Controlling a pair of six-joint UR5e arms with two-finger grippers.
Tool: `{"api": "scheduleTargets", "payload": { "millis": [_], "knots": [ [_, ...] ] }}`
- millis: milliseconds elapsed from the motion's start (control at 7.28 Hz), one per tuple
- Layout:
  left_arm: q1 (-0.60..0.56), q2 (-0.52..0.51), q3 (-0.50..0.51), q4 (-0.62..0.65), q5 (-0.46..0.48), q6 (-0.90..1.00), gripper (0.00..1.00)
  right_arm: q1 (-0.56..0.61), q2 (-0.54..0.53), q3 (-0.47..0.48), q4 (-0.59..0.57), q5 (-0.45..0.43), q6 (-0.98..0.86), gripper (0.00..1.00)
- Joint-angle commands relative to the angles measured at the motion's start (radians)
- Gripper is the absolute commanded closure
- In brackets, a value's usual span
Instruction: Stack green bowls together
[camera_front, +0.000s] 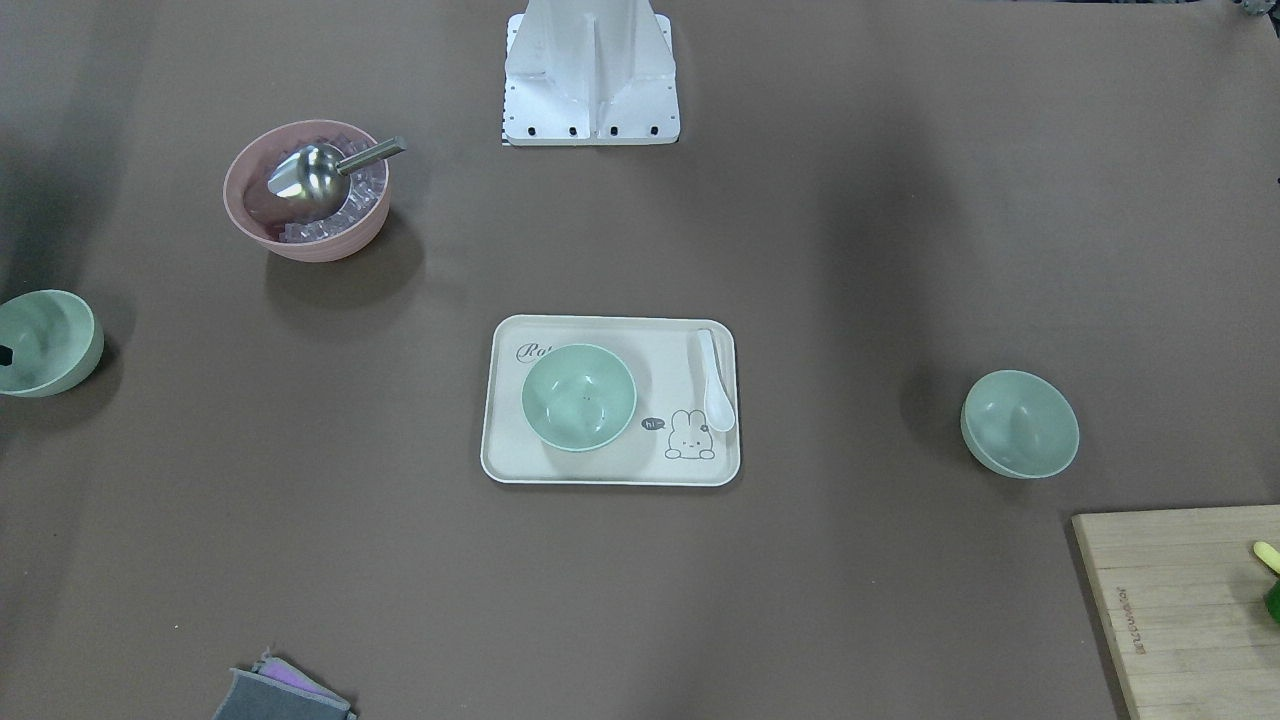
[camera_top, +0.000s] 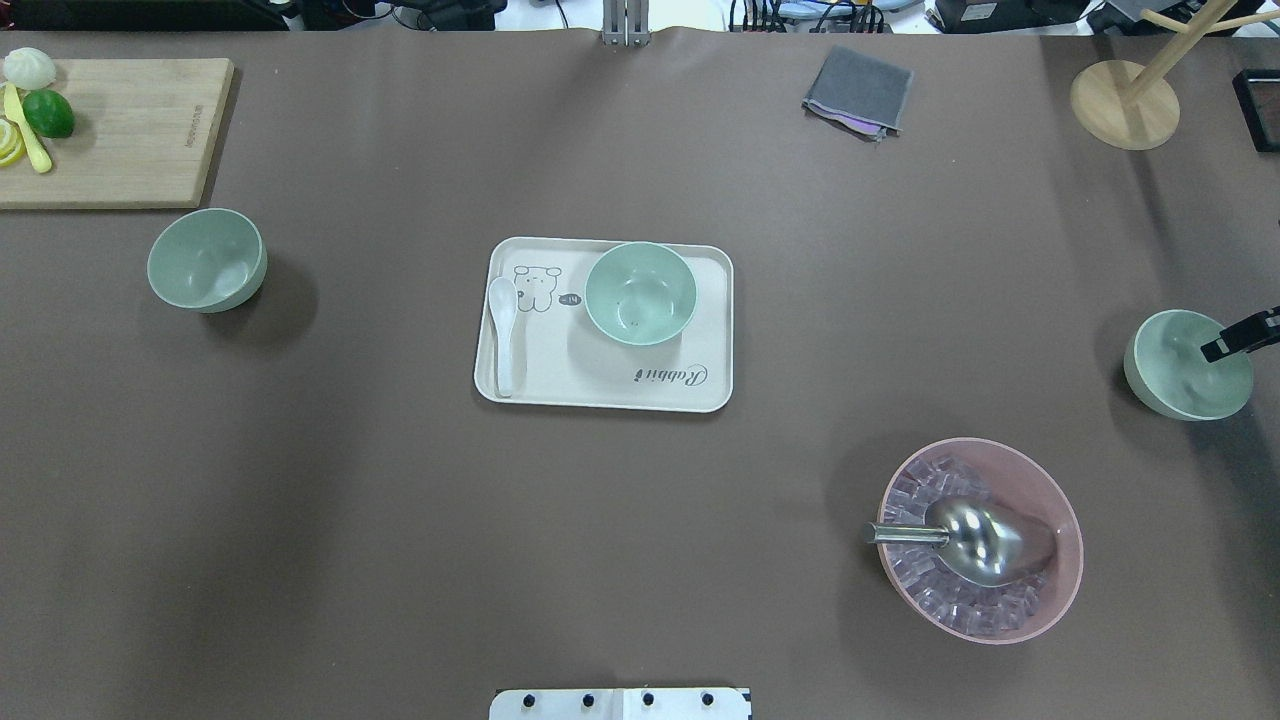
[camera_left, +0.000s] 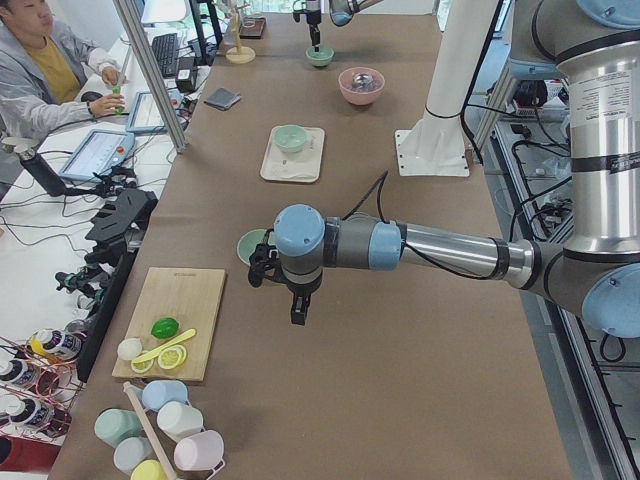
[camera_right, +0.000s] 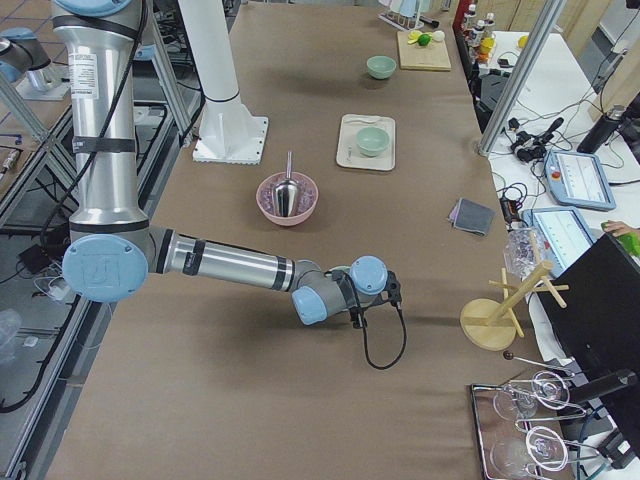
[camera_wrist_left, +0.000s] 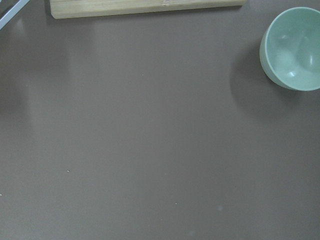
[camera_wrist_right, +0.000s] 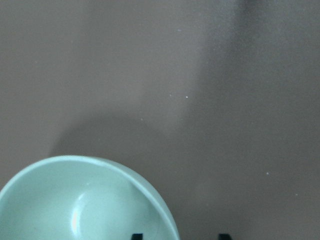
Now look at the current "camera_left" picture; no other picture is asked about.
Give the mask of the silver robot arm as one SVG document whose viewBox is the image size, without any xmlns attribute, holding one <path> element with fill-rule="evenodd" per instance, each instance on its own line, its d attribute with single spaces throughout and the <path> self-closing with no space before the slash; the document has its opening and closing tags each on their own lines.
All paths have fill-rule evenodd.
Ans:
<svg viewBox="0 0 640 480">
<path fill-rule="evenodd" d="M 591 328 L 639 334 L 639 5 L 518 1 L 516 79 L 568 83 L 573 229 L 563 243 L 464 235 L 370 216 L 282 210 L 249 260 L 251 285 L 285 285 L 303 324 L 327 268 L 390 271 L 400 263 L 531 291 Z"/>
</svg>

